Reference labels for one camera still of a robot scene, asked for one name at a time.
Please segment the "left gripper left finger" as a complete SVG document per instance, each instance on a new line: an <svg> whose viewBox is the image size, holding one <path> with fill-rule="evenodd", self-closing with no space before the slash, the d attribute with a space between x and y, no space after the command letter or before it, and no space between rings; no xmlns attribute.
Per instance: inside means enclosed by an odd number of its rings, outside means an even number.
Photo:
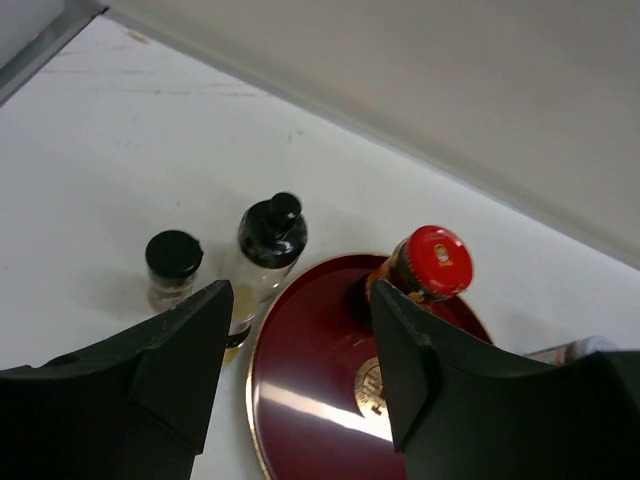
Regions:
<svg viewBox="0 0 640 480"><path fill-rule="evenodd" d="M205 446L233 291L215 281L40 367L1 374L5 479L187 479Z"/></svg>

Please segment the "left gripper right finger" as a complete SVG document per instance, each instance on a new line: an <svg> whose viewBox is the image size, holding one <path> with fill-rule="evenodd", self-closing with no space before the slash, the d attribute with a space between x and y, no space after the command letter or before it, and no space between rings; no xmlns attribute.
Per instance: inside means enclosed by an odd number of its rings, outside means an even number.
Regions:
<svg viewBox="0 0 640 480"><path fill-rule="evenodd" d="M639 355L552 366L485 343L377 281L393 444L412 479L635 479Z"/></svg>

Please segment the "red lid chili sauce jar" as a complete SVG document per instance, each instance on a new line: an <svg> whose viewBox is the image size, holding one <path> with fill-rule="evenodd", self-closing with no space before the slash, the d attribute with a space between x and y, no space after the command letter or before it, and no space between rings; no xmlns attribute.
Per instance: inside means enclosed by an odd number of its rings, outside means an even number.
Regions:
<svg viewBox="0 0 640 480"><path fill-rule="evenodd" d="M473 260L462 240L436 225L417 228L393 253L350 289L351 312L370 322L372 284L385 280L429 313L436 305L465 291L474 276Z"/></svg>

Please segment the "small yellow label oil bottle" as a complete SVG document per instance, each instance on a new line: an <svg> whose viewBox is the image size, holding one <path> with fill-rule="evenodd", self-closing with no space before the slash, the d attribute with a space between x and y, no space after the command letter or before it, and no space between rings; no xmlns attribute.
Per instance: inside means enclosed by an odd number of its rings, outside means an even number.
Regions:
<svg viewBox="0 0 640 480"><path fill-rule="evenodd" d="M259 309L254 290L246 285L232 284L234 301L231 323L225 340L223 366L228 365L238 354L249 336L252 321Z"/></svg>

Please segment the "white lid sauce jar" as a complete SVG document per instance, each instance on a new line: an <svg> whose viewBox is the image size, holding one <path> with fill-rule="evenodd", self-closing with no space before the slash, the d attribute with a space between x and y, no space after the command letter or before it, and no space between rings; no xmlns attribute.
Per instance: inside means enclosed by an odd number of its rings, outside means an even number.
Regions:
<svg viewBox="0 0 640 480"><path fill-rule="evenodd" d="M619 347L602 336L590 336L536 352L523 357L550 365L564 365L597 352L616 351Z"/></svg>

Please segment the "round red tray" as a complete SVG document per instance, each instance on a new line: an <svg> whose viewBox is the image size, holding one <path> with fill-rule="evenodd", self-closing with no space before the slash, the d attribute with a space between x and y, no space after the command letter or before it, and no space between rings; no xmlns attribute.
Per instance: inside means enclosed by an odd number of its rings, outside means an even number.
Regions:
<svg viewBox="0 0 640 480"><path fill-rule="evenodd" d="M361 282L385 261L321 261L273 300L256 337L247 415L268 479L404 479Z"/></svg>

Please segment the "small black cap spice jar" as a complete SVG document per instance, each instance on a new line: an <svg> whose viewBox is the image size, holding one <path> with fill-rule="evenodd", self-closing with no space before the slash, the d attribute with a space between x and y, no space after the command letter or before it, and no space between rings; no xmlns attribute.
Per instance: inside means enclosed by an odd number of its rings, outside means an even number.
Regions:
<svg viewBox="0 0 640 480"><path fill-rule="evenodd" d="M182 230L165 230L149 240L148 298L156 311L171 309L191 295L203 256L200 242Z"/></svg>

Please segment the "clear bottle black pump cap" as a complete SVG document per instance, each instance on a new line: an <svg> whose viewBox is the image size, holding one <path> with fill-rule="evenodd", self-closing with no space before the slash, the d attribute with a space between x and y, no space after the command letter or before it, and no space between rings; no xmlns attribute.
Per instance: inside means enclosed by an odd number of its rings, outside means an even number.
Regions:
<svg viewBox="0 0 640 480"><path fill-rule="evenodd" d="M301 201L290 192L278 192L242 216L223 261L222 277L250 287L257 302L266 302L278 292L307 240Z"/></svg>

